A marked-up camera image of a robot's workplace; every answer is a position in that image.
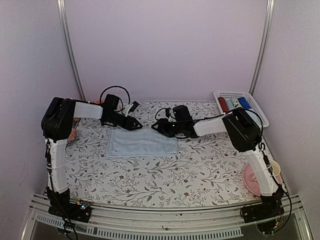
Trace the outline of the dark red rolled towel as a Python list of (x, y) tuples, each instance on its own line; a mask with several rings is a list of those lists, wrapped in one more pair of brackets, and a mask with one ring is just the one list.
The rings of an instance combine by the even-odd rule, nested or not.
[(218, 103), (219, 103), (223, 113), (228, 113), (229, 112), (229, 108), (228, 108), (227, 102), (223, 97), (219, 97), (218, 98)]

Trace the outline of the orange patterned towel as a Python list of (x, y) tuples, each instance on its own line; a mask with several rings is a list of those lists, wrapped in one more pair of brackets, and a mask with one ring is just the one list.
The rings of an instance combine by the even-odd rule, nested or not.
[(102, 104), (102, 103), (104, 103), (104, 101), (103, 100), (94, 100), (94, 101), (92, 101), (91, 103), (93, 103), (93, 104)]

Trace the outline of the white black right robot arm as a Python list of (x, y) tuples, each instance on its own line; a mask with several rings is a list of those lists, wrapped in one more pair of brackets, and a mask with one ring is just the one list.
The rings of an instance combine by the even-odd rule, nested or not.
[(232, 146), (246, 156), (259, 185), (262, 203), (256, 207), (256, 211), (262, 218), (284, 213), (281, 199), (285, 192), (264, 153), (264, 126), (252, 119), (252, 110), (238, 107), (218, 116), (194, 119), (185, 105), (179, 105), (173, 108), (173, 113), (173, 120), (167, 115), (156, 119), (151, 128), (166, 137), (177, 139), (227, 133)]

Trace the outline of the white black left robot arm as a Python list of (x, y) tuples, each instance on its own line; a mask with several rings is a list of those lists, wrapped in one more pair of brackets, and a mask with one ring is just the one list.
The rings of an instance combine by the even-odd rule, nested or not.
[(112, 94), (108, 94), (102, 103), (54, 97), (49, 104), (41, 120), (41, 129), (45, 139), (47, 195), (52, 214), (70, 217), (74, 211), (84, 210), (83, 207), (70, 202), (66, 177), (65, 152), (74, 119), (99, 120), (103, 126), (111, 125), (128, 131), (143, 127), (136, 118), (129, 115), (136, 110), (139, 103), (134, 101), (124, 110), (117, 110), (119, 100)]

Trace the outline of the pink saucer plate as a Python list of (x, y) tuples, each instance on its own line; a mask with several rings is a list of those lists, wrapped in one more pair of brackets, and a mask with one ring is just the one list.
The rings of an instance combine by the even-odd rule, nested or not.
[(242, 178), (245, 187), (255, 196), (260, 197), (260, 186), (253, 172), (253, 169), (249, 163), (243, 169)]

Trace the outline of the cream ceramic mug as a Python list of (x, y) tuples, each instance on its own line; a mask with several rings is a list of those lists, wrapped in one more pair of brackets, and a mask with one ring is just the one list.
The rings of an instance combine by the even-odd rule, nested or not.
[(281, 184), (282, 178), (281, 178), (281, 167), (275, 160), (270, 160), (272, 172), (274, 177), (277, 179), (277, 181)]

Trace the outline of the light blue rolled towel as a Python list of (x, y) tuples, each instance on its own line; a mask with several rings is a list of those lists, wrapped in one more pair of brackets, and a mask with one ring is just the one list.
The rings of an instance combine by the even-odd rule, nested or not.
[(227, 108), (228, 108), (229, 112), (232, 111), (235, 108), (230, 99), (226, 99), (225, 102), (226, 102), (226, 105), (227, 105)]

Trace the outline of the right aluminium frame post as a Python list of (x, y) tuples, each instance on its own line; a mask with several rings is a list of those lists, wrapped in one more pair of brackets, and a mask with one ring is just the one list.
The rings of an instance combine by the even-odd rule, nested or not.
[(262, 65), (264, 61), (264, 56), (267, 48), (267, 43), (272, 27), (272, 21), (273, 21), (273, 13), (274, 13), (274, 7), (275, 7), (275, 1), (274, 0), (267, 0), (266, 1), (266, 9), (265, 9), (265, 17), (264, 17), (264, 23), (262, 28), (262, 36), (261, 41), (259, 45), (258, 55), (256, 59), (255, 68), (253, 71), (253, 76), (251, 80), (251, 84), (249, 87), (249, 93), (253, 96), (257, 85), (258, 80), (261, 74)]

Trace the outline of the panda print rolled towel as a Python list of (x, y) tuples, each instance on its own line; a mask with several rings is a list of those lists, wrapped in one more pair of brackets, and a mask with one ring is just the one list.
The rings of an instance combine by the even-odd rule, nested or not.
[(234, 107), (234, 109), (243, 108), (243, 106), (240, 104), (239, 100), (237, 98), (232, 98), (231, 103)]

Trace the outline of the aluminium frame post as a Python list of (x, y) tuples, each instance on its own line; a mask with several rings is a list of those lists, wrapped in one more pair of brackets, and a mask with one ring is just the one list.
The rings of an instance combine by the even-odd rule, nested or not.
[(66, 4), (64, 0), (57, 0), (56, 3), (57, 3), (57, 10), (59, 15), (62, 35), (65, 42), (66, 52), (67, 52), (67, 56), (70, 64), (71, 73), (73, 75), (75, 88), (79, 98), (85, 101), (86, 100), (85, 92), (81, 83), (81, 78), (79, 75), (76, 58), (75, 58), (75, 54), (72, 46), (72, 39), (71, 39), (69, 25), (68, 25)]
[(262, 65), (264, 61), (264, 56), (267, 48), (267, 43), (272, 27), (272, 21), (273, 21), (273, 13), (274, 13), (274, 7), (275, 7), (275, 1), (274, 0), (267, 0), (266, 1), (266, 9), (265, 9), (265, 17), (264, 17), (264, 23), (262, 28), (262, 36), (261, 41), (259, 45), (258, 55), (256, 59), (255, 68), (253, 71), (253, 76), (251, 80), (251, 84), (249, 87), (249, 93), (253, 96), (257, 85), (258, 80), (261, 74)]

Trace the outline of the white perforated plastic basket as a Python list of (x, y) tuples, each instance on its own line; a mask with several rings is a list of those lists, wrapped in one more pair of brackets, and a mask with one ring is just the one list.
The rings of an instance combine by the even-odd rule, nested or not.
[(252, 110), (260, 117), (264, 128), (269, 126), (269, 121), (268, 121), (267, 117), (265, 116), (262, 109), (257, 104), (256, 100), (253, 98), (253, 96), (249, 92), (216, 90), (213, 92), (213, 96), (216, 100), (218, 109), (221, 114), (224, 113), (224, 110), (221, 107), (221, 103), (219, 101), (220, 98), (223, 98), (225, 100), (225, 102), (227, 102), (227, 100), (232, 101), (233, 99), (237, 99), (241, 107), (243, 107), (245, 109)]

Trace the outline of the left aluminium frame post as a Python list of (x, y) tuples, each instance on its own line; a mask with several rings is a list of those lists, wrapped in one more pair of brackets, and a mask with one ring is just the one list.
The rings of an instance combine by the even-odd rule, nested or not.
[(86, 100), (85, 92), (81, 83), (81, 78), (79, 75), (76, 58), (75, 58), (75, 54), (72, 46), (72, 39), (71, 39), (69, 25), (68, 25), (66, 4), (64, 0), (57, 0), (56, 3), (57, 3), (57, 10), (59, 15), (62, 35), (65, 42), (66, 52), (67, 52), (67, 56), (70, 64), (71, 73), (73, 75), (75, 88), (79, 98), (85, 101)]

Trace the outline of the aluminium front rail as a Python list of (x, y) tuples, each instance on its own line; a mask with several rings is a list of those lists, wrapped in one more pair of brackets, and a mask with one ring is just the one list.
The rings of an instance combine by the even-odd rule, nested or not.
[(241, 210), (259, 201), (189, 208), (129, 207), (92, 204), (88, 222), (63, 226), (49, 214), (46, 195), (34, 194), (29, 204), (24, 240), (66, 240), (77, 233), (81, 240), (314, 240), (300, 197), (283, 198), (284, 214), (245, 222)]

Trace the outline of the light blue terry towel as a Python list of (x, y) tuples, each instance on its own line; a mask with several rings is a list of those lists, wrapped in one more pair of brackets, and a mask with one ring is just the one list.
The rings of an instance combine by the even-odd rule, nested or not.
[(110, 157), (167, 157), (178, 153), (178, 140), (150, 128), (113, 129), (107, 142)]

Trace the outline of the dark blue rolled towel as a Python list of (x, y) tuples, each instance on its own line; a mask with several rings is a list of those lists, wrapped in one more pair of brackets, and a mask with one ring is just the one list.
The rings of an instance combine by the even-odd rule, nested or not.
[(251, 105), (247, 102), (245, 97), (239, 97), (238, 101), (242, 105), (243, 109), (245, 109), (245, 110), (251, 110), (252, 109)]

